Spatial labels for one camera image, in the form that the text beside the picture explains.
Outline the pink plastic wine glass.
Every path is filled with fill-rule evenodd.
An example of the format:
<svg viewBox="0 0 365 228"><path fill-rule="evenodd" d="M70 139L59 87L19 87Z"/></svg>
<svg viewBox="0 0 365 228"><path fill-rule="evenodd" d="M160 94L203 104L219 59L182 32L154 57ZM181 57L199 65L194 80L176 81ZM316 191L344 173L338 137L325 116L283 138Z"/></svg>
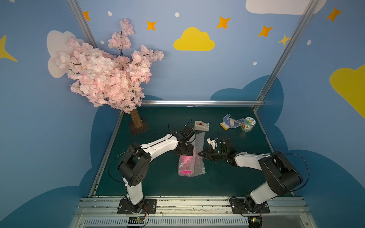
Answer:
<svg viewBox="0 0 365 228"><path fill-rule="evenodd" d="M179 173L181 175L191 174L194 169L195 158L193 156L180 156Z"/></svg>

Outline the clear bubble wrap sheet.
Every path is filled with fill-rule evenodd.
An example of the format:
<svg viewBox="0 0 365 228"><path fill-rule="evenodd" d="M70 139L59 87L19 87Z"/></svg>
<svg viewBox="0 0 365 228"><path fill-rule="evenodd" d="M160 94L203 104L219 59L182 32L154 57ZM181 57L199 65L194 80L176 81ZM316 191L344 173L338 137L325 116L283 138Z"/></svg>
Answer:
<svg viewBox="0 0 365 228"><path fill-rule="evenodd" d="M205 132L196 135L192 142L193 156L180 156L178 174L179 176L195 177L206 173L203 158L198 155L203 151Z"/></svg>

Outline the beige tape dispenser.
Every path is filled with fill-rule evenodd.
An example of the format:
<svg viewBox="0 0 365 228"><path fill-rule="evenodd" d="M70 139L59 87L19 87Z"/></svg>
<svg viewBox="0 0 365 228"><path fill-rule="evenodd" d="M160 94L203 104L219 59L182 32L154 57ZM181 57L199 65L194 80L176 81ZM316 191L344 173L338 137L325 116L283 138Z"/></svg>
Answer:
<svg viewBox="0 0 365 228"><path fill-rule="evenodd" d="M195 121L194 130L196 130L196 131L209 131L210 130L210 124L202 122L202 121Z"/></svg>

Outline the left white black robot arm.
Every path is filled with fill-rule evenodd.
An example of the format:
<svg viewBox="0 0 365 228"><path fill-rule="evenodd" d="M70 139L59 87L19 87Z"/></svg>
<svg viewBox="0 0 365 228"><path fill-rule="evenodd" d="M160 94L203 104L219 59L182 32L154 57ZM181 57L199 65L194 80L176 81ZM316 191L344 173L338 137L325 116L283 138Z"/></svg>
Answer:
<svg viewBox="0 0 365 228"><path fill-rule="evenodd" d="M142 145L133 143L125 152L116 157L121 157L117 170L122 179L118 180L112 176L111 166L108 167L107 173L112 180L124 184L126 189L124 200L131 213L148 212L148 207L144 204L142 181L147 175L150 163L169 151L173 151L177 156L193 156L195 140L195 132L187 134L172 132L150 143Z"/></svg>

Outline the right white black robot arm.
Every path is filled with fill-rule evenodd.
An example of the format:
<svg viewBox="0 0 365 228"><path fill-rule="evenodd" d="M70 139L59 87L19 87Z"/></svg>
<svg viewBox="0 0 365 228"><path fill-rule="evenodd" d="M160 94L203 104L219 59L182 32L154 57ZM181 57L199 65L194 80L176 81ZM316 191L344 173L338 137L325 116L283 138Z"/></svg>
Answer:
<svg viewBox="0 0 365 228"><path fill-rule="evenodd" d="M230 199L233 208L239 212L259 213L267 207L267 201L277 196L284 196L288 192L296 192L302 189L310 179L309 166L306 160L301 158L307 169L307 179L304 181L300 172L281 152L270 154L256 154L238 152L228 146L221 149L208 148L198 155L209 161L224 160L235 167L251 168L262 171L265 182L252 190L245 199Z"/></svg>

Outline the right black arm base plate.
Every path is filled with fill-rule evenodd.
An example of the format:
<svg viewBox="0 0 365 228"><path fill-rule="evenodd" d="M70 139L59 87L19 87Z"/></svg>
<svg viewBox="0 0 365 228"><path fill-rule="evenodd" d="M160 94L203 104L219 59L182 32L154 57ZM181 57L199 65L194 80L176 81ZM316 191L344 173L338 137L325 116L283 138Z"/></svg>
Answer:
<svg viewBox="0 0 365 228"><path fill-rule="evenodd" d="M251 198L229 198L229 204L232 208L233 214L269 214L269 205L265 201L262 204L256 204Z"/></svg>

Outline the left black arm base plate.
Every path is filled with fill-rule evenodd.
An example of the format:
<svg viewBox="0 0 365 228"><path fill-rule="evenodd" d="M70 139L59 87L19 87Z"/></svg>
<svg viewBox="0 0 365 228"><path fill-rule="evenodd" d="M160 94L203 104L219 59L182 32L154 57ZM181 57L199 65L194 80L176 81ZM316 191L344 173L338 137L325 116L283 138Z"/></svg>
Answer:
<svg viewBox="0 0 365 228"><path fill-rule="evenodd" d="M156 199L142 199L137 205L123 198L119 202L117 214L155 214L157 208Z"/></svg>

